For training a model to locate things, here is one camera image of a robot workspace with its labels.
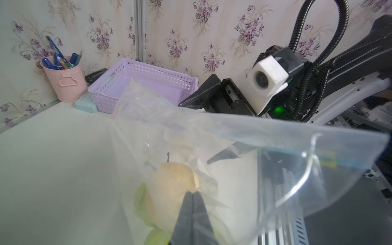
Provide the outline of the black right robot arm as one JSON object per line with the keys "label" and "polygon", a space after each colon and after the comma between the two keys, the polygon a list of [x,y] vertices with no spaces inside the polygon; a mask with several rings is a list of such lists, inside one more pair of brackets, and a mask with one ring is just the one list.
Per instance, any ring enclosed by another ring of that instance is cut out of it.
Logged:
{"label": "black right robot arm", "polygon": [[[378,72],[381,78],[392,76],[392,17],[384,15],[373,23],[370,33],[345,52],[315,68],[308,80],[301,110],[292,114],[301,93],[301,83],[312,63],[305,58],[301,71],[289,74],[288,87],[279,92],[258,116],[269,113],[282,120],[305,121],[319,112],[327,96]],[[244,89],[230,79],[220,80],[212,74],[180,107],[206,109],[209,112],[256,115]]]}

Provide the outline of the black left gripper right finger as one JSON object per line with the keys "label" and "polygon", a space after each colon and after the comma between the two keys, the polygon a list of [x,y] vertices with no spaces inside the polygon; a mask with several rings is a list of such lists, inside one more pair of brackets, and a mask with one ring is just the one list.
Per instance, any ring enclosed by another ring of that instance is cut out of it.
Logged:
{"label": "black left gripper right finger", "polygon": [[194,245],[218,245],[200,192],[194,193]]}

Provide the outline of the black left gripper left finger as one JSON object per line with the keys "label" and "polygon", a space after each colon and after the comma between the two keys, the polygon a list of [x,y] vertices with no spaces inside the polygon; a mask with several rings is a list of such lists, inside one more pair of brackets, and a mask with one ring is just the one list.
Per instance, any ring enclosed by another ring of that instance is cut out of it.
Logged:
{"label": "black left gripper left finger", "polygon": [[170,238],[171,245],[193,244],[193,213],[194,194],[187,192],[184,196],[174,231]]}

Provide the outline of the clear zip-top bag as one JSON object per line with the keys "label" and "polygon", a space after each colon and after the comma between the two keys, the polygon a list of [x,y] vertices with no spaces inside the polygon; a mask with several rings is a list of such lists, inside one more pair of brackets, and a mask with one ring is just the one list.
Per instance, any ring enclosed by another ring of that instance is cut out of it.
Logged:
{"label": "clear zip-top bag", "polygon": [[218,244],[249,245],[277,228],[291,198],[305,216],[337,202],[390,140],[379,132],[176,107],[133,78],[110,129],[134,245],[154,229],[137,217],[134,196],[142,183],[148,189],[160,163],[183,163],[198,174],[196,192]]}

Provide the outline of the beige pear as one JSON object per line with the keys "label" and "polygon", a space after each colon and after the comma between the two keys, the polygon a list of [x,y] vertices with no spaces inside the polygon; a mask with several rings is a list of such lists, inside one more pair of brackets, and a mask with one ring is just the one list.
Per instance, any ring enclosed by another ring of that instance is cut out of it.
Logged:
{"label": "beige pear", "polygon": [[172,233],[185,194],[199,189],[199,176],[189,166],[171,161],[160,163],[145,196],[151,221],[161,230]]}

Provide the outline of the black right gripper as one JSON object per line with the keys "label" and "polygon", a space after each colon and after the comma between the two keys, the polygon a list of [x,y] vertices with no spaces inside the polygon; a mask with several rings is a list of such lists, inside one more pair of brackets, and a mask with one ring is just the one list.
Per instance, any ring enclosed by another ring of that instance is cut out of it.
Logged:
{"label": "black right gripper", "polygon": [[265,110],[256,113],[231,78],[220,80],[215,74],[212,74],[193,94],[184,99],[179,107],[255,117],[261,117],[269,112]]}

